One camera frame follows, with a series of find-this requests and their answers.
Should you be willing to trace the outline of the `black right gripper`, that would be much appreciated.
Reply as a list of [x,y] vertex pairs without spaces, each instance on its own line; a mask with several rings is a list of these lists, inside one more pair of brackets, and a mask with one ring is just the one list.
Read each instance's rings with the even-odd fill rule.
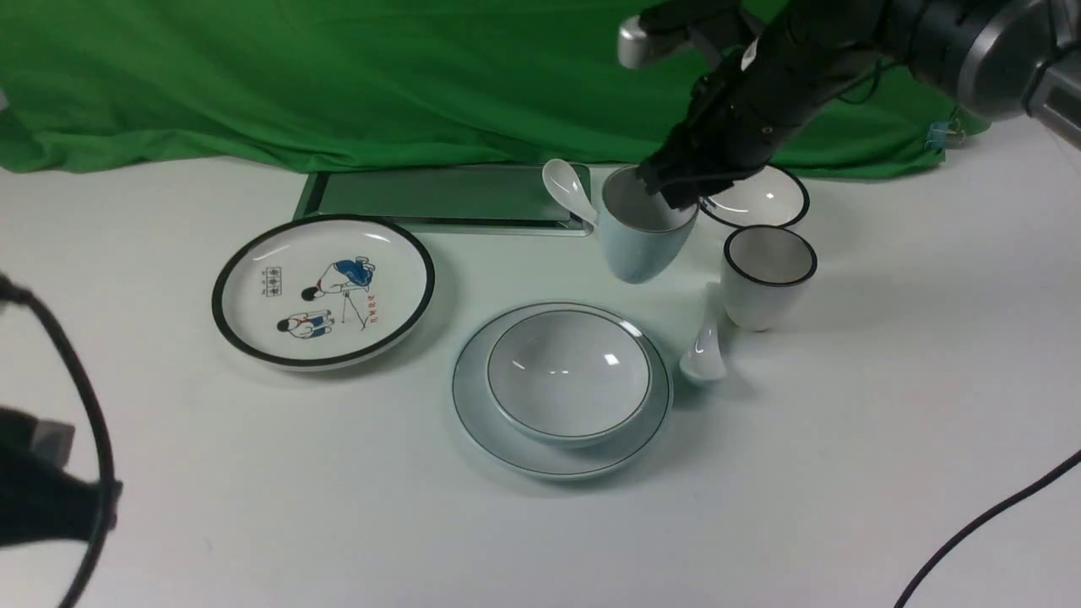
[[872,70],[885,13],[884,1],[789,1],[760,24],[738,1],[665,1],[642,11],[645,40],[680,35],[718,58],[694,85],[686,116],[638,166],[648,193],[682,210],[755,176]]

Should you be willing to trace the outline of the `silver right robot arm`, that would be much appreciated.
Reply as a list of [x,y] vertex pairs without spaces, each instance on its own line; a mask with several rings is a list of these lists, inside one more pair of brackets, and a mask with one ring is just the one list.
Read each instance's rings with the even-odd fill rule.
[[1078,145],[1077,1],[788,1],[769,22],[740,1],[665,1],[620,24],[617,56],[639,69],[691,47],[710,72],[637,169],[675,209],[755,176],[880,62]]

